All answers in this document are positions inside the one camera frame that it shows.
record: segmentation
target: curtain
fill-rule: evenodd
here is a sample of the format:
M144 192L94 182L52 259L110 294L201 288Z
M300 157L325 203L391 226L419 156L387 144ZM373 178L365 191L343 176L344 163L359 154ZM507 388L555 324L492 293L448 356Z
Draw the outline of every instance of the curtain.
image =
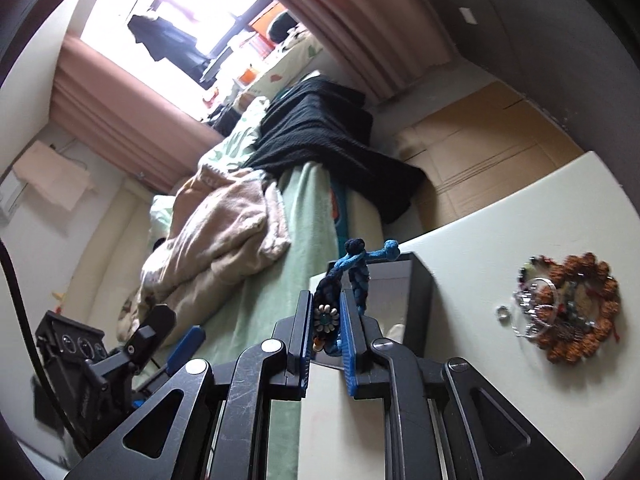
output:
M80 39L67 35L49 118L102 158L167 193L223 137Z
M279 0L374 101L386 100L451 59L426 0Z

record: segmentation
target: orange object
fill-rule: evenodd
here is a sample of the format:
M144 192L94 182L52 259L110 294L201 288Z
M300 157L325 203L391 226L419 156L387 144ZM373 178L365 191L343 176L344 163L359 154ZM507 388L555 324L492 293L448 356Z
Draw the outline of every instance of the orange object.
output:
M254 49L262 59L273 52L275 48L271 41L267 40L267 38L263 37L259 33L255 34L254 37L247 41L247 45Z
M179 10L184 15L184 17L187 18L187 20L189 20L191 23L197 23L200 21L199 19L196 18L195 12L193 12L189 7L178 3L176 0L160 0L160 1L168 3L169 5L173 6L175 9Z
M269 25L271 25L271 22L278 14L280 14L281 12L284 12L285 10L287 10L287 8L283 4L281 4L280 2L273 2L269 7L267 7L267 9L260 16L258 16L255 20L253 20L250 23L250 25L262 37L268 38L267 30L269 28Z
M217 86L214 86L203 98L202 102L205 104L207 108L211 108L213 105L213 101L216 100L216 97L220 94L220 90L218 90Z
M238 81L241 82L244 86L247 86L254 82L257 75L258 72L255 70L255 68L250 66L242 73L242 75L238 78Z

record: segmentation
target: pillow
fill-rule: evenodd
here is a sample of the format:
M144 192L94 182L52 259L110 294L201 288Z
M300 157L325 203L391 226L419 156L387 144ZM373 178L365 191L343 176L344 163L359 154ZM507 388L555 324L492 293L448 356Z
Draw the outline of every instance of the pillow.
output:
M229 136L205 153L200 158L198 167L238 170L255 151L255 141L260 137L260 122L268 106L269 100L266 97L254 99Z
M148 253L151 254L154 244L159 238L167 238L171 227L171 218L174 215L175 196L156 195L151 201L149 218L151 229L149 229Z

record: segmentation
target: wall light switch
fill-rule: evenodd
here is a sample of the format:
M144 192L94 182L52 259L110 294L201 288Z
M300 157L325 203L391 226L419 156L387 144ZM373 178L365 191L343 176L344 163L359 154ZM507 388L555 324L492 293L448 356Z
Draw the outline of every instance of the wall light switch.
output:
M468 7L460 7L460 13L462 14L462 17L465 19L465 21L469 25L477 25L478 24L478 21L476 20L476 17L471 12L471 9L469 9Z

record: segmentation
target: flower charm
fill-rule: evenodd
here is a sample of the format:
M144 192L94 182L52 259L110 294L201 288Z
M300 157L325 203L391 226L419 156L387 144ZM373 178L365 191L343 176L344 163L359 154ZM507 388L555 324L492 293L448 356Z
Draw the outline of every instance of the flower charm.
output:
M314 310L314 328L319 334L328 334L340 325L340 313L331 305L320 305Z

